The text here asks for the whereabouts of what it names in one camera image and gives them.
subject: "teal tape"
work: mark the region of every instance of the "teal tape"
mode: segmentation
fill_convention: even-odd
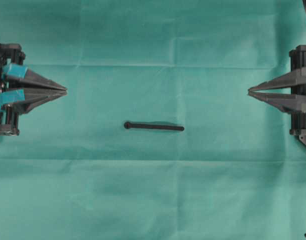
[[[0,93],[0,111],[1,107],[5,104],[11,104],[24,100],[25,95],[23,89],[2,92]]]
[[[28,67],[27,66],[22,66],[22,65],[17,65],[15,63],[11,63],[8,65],[5,65],[2,68],[3,72],[3,78],[7,76],[12,76],[16,78],[24,78],[25,74],[27,73]]]

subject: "teal fabric surface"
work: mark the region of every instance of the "teal fabric surface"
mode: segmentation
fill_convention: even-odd
[[[0,240],[304,238],[306,148],[247,96],[306,44],[301,0],[0,0],[0,43],[68,88],[0,137]]]

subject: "green cloth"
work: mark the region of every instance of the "green cloth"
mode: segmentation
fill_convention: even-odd
[[[304,239],[306,148],[247,96],[301,0],[0,0],[0,43],[68,88],[0,137],[0,240]]]

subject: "screw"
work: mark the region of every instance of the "screw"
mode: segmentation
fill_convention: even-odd
[[[157,130],[172,130],[172,131],[184,131],[183,126],[169,126],[169,125],[154,125],[143,123],[131,123],[129,121],[124,123],[126,129],[157,129]]]

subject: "black bolt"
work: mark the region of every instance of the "black bolt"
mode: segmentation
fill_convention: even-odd
[[[172,131],[180,131],[180,132],[184,131],[183,126],[131,123],[129,121],[124,123],[124,127],[126,129],[157,129],[157,130],[172,130]]]

